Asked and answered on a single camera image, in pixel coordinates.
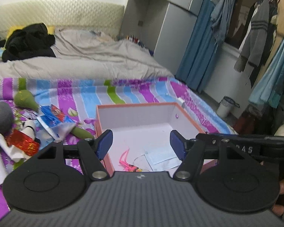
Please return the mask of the person's right hand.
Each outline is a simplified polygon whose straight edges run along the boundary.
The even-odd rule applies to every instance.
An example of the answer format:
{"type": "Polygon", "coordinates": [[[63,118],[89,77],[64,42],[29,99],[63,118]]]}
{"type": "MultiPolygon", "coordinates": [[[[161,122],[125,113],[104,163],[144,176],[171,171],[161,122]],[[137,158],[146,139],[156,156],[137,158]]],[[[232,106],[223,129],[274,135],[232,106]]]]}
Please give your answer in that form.
{"type": "Polygon", "coordinates": [[[272,163],[272,162],[261,162],[261,165],[266,169],[271,171],[275,177],[279,180],[280,192],[279,197],[272,207],[272,211],[278,217],[281,217],[284,214],[284,161],[280,163],[272,163]]]}

